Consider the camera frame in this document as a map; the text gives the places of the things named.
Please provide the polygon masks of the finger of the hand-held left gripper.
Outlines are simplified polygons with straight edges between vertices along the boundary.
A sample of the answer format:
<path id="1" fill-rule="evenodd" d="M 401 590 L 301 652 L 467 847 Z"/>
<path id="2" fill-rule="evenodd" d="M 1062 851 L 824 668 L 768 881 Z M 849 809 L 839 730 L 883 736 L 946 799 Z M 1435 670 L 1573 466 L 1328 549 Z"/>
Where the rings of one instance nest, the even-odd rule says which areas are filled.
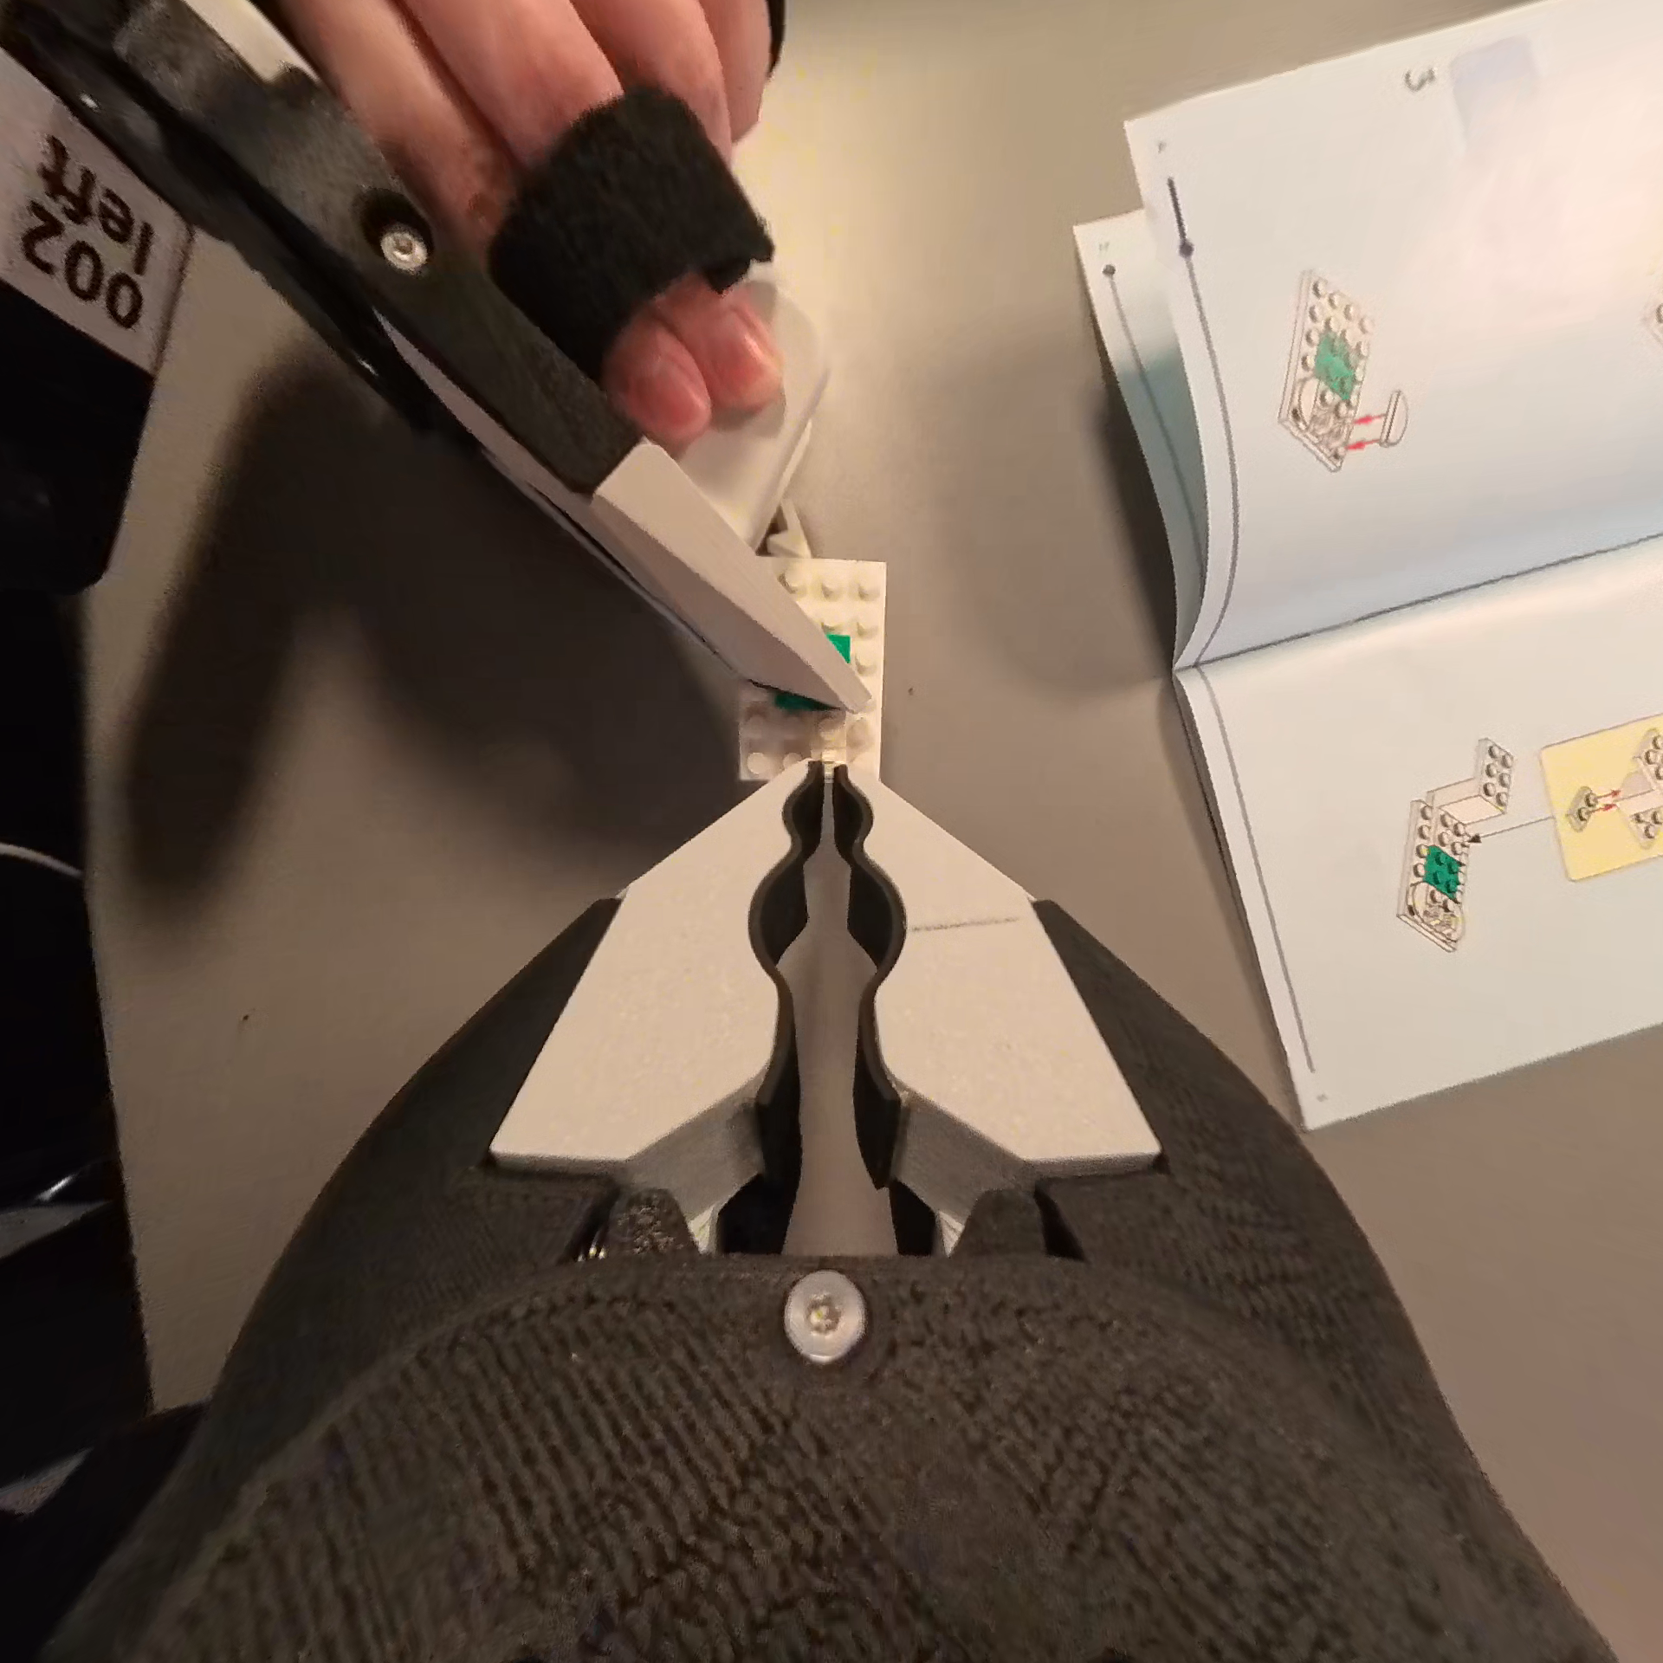
<path id="1" fill-rule="evenodd" d="M 499 474 L 740 679 L 832 709 L 870 709 L 853 664 L 670 453 L 639 440 L 590 498 L 581 495 L 401 332 L 391 332 L 391 344 Z"/>

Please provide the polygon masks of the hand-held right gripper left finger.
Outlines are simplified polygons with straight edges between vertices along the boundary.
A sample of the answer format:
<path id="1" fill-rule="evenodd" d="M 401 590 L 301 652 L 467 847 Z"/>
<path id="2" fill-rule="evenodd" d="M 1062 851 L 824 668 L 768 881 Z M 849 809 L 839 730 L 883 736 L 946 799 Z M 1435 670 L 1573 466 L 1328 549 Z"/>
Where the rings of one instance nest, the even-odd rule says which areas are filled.
<path id="1" fill-rule="evenodd" d="M 778 1248 L 801 1181 L 782 957 L 809 919 L 824 766 L 794 763 L 615 902 L 491 1158 L 674 1197 L 701 1248 Z"/>

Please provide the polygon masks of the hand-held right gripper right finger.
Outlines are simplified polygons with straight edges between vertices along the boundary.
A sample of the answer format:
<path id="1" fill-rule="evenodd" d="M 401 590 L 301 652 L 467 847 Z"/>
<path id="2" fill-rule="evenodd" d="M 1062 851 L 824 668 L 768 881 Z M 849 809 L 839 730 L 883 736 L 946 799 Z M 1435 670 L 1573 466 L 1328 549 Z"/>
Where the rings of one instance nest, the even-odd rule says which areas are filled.
<path id="1" fill-rule="evenodd" d="M 898 1233 L 959 1236 L 990 1193 L 1150 1169 L 1159 1137 L 1038 904 L 870 769 L 831 783 L 871 968 L 857 1137 Z"/>

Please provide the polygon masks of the green lego brick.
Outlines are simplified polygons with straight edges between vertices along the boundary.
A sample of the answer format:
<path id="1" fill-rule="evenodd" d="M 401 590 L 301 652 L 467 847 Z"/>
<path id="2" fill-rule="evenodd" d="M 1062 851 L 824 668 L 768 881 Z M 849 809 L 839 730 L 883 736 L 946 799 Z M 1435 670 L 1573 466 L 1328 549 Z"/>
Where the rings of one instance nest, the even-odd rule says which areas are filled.
<path id="1" fill-rule="evenodd" d="M 851 639 L 849 639 L 849 634 L 824 633 L 824 639 L 837 650 L 837 654 L 842 656 L 844 663 L 851 660 Z M 835 709 L 835 705 L 831 705 L 831 704 L 824 704 L 817 697 L 807 697 L 807 696 L 801 696 L 801 694 L 793 694 L 793 691 L 772 691 L 770 694 L 770 704 L 772 704 L 774 709 L 789 712 L 789 714 L 802 714 L 802 712 L 818 714 L 818 712 L 832 712 Z"/>

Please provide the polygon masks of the white lego plate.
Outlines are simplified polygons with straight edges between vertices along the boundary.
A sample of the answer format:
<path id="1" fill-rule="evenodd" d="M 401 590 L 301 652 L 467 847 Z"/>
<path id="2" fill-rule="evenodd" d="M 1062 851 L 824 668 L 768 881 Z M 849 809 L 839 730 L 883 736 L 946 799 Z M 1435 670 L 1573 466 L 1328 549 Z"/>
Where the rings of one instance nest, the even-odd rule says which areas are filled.
<path id="1" fill-rule="evenodd" d="M 802 760 L 881 771 L 883 677 L 887 652 L 887 568 L 877 560 L 765 556 L 780 589 L 817 628 L 849 634 L 849 667 L 864 680 L 862 712 L 774 709 L 770 690 L 741 683 L 738 694 L 738 780 L 765 783 Z"/>

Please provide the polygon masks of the person's left hand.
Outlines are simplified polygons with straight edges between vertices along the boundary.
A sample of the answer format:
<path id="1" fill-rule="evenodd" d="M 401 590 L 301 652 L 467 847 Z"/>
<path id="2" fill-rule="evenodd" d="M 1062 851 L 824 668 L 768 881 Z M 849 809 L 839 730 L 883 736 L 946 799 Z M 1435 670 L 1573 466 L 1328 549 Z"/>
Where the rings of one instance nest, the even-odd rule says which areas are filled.
<path id="1" fill-rule="evenodd" d="M 331 85 L 420 208 L 485 262 L 535 164 L 629 90 L 676 96 L 718 154 L 759 123 L 776 65 L 765 2 L 280 2 L 280 29 Z M 782 389 L 748 294 L 704 277 L 639 305 L 598 380 L 680 451 Z"/>

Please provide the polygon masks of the open instruction booklet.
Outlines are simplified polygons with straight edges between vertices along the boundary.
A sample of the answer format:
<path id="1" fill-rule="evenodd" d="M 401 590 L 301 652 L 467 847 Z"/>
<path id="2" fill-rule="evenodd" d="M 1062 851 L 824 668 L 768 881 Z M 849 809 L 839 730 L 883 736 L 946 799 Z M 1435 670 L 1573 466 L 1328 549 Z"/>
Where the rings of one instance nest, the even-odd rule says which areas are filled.
<path id="1" fill-rule="evenodd" d="M 1662 8 L 1126 123 L 1076 228 L 1300 1121 L 1662 1010 Z"/>

